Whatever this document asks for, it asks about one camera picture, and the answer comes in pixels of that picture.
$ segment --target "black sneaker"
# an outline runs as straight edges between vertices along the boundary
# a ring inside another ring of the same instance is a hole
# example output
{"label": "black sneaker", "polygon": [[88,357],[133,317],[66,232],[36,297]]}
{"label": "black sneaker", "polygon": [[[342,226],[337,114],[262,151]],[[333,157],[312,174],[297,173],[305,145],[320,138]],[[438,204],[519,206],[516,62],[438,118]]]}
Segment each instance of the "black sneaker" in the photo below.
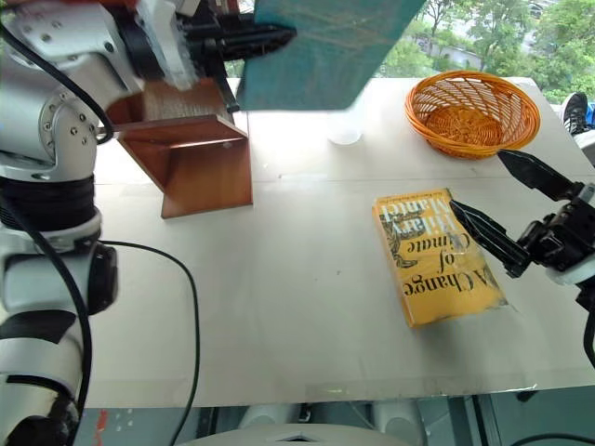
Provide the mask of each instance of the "black sneaker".
{"label": "black sneaker", "polygon": [[562,103],[560,119],[562,119],[564,127],[571,135],[578,135],[588,130],[587,106],[587,95],[583,92],[575,92],[569,95]]}

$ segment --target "wicker basket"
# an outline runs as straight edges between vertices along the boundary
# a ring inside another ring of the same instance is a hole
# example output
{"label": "wicker basket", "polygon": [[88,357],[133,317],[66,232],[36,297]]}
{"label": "wicker basket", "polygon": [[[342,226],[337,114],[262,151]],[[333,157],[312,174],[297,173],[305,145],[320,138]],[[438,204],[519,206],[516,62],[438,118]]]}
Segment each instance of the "wicker basket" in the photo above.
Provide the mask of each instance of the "wicker basket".
{"label": "wicker basket", "polygon": [[474,160],[524,147],[540,124],[539,109],[521,89],[484,72],[424,79],[409,92],[405,111],[434,149]]}

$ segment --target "tabletop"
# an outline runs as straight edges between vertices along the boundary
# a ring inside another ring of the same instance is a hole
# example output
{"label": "tabletop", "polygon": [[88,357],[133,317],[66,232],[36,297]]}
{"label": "tabletop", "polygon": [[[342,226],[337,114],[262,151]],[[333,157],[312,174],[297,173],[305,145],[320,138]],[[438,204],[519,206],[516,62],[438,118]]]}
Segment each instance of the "tabletop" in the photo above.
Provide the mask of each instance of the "tabletop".
{"label": "tabletop", "polygon": [[[372,218],[376,197],[450,188],[517,237],[558,209],[498,161],[446,157],[407,123],[414,79],[373,79],[359,98],[364,135],[336,146],[320,112],[249,115],[254,205],[170,220],[161,193],[117,143],[99,147],[103,236],[185,262],[198,284],[202,364],[197,406],[377,400],[595,382],[582,349],[577,290],[530,267],[512,280],[486,254],[509,305],[419,329],[405,323]],[[526,151],[595,181],[532,82],[541,110]],[[92,318],[91,407],[182,406],[192,378],[185,277],[120,248],[120,293]]]}

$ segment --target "book cover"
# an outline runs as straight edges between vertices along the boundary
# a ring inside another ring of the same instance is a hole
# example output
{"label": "book cover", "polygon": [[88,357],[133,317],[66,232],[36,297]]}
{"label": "book cover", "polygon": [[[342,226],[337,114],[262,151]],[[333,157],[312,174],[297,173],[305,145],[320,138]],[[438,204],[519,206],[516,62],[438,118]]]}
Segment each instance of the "book cover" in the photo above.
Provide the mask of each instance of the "book cover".
{"label": "book cover", "polygon": [[448,189],[378,198],[374,217],[411,327],[507,305]]}

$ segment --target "floor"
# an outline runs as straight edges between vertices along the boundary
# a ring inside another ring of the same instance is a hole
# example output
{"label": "floor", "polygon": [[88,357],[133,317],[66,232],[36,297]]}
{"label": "floor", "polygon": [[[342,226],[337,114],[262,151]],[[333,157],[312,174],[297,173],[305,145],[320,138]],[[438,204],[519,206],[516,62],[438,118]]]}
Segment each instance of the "floor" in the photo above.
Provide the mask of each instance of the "floor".
{"label": "floor", "polygon": [[[595,387],[577,387],[537,392],[529,401],[520,402],[514,393],[492,395],[497,430],[501,444],[545,432],[567,432],[595,438]],[[465,398],[469,419],[475,425],[470,397]],[[455,446],[448,412],[447,398],[419,400],[418,405],[428,433],[429,446]],[[245,408],[220,408],[217,431],[237,427]],[[86,411],[76,446],[162,446],[169,438],[181,415],[179,409],[98,409]],[[312,407],[311,422],[367,428],[369,405],[363,402],[333,402]],[[194,438],[198,411],[192,410],[179,442]],[[481,445],[476,426],[473,444]],[[561,444],[543,441],[540,446]]]}

